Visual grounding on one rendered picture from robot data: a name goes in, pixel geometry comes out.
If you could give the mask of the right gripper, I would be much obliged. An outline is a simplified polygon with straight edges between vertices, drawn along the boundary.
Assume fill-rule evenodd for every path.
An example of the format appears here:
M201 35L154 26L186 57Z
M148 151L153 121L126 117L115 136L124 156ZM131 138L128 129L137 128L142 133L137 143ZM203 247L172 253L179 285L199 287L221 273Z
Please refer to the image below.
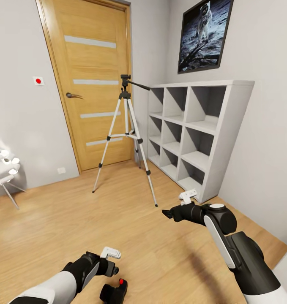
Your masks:
M170 210L162 210L162 213L169 219L173 218L175 222L187 220L195 223L192 218L192 210L195 206L194 201L192 201L190 204L175 206Z

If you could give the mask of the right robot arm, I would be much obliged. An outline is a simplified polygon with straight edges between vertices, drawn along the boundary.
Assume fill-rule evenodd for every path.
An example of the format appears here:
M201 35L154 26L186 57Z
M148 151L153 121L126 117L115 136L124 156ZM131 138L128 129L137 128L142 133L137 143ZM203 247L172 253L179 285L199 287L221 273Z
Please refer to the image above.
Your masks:
M175 222L187 220L206 226L247 304L287 304L287 292L264 262L260 247L244 232L236 232L234 214L222 204L197 206L190 198L195 189L183 192L179 206L162 213Z

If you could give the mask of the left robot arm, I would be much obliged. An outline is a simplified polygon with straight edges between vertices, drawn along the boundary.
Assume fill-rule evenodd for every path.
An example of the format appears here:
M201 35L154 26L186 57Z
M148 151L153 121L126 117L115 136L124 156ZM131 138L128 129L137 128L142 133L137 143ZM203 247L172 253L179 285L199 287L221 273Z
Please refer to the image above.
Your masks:
M120 259L121 253L105 247L101 255L86 251L74 263L69 262L61 272L44 283L30 288L9 304L71 304L94 276L112 277L119 272L108 257Z

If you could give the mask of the camera tripod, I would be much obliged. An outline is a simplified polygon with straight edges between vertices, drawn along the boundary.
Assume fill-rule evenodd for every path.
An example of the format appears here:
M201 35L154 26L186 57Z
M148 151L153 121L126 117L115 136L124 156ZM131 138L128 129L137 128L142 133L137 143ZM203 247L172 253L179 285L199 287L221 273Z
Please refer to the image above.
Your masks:
M143 160L144 160L144 163L145 163L145 167L146 167L146 174L148 175L149 182L150 182L150 187L151 187L151 190L152 190L152 193L153 193L153 197L154 197L154 201L156 203L155 194L154 194L153 187L152 187L151 180L150 180L150 170L148 169L148 166L147 166L147 163L146 163L146 159L145 159L145 155L144 155L144 152L143 152L143 147L142 147L143 139L140 137L140 134L139 134L139 131L138 131L137 122L136 122L136 119L135 119L135 114L134 114L133 106L132 106L131 99L130 99L131 94L128 93L127 90L126 90L126 86L128 86L128 83L135 84L135 85L137 85L137 86L139 86L139 87L141 87L143 89L149 90L149 91L150 91L150 87L130 82L131 75L121 75L121 79L123 80L123 82L122 82L123 90L122 90L122 92L119 95L116 111L115 111L115 114L114 114L114 117L113 117L113 121L112 121L112 125L111 125L110 131L109 131L109 135L107 136L107 144L106 144L106 147L105 147L105 151L104 151L101 163L99 163L99 168L101 169L101 167L102 167L102 163L103 163L104 156L105 156L105 153L106 153L106 150L107 150L108 142L109 142L109 140L111 139L112 136L113 137L126 136L126 137L132 137L132 138L134 138L134 142L135 142L135 146L136 146L137 158L138 158L138 162L139 162L139 156L138 156L138 151L139 150L137 148L137 143L136 143L136 139L137 139L138 143L140 145L141 151L142 151L142 157L143 157ZM120 101L121 101L122 97L124 99L126 133L125 134L118 134L118 135L111 135L112 128L113 128L113 125L114 125L114 122L115 122L115 118L117 116L118 108L119 108ZM128 131L128 113L129 113L129 118L130 118L131 128L132 128L131 131Z

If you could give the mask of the digital camera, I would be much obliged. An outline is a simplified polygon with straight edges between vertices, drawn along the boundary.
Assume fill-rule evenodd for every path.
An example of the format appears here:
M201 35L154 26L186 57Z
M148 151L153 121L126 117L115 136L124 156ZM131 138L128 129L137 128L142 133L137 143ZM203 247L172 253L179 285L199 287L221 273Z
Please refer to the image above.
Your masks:
M123 304L124 297L127 292L128 283L124 279L120 279L120 286L114 288L109 284L105 284L102 288L100 299L107 304Z

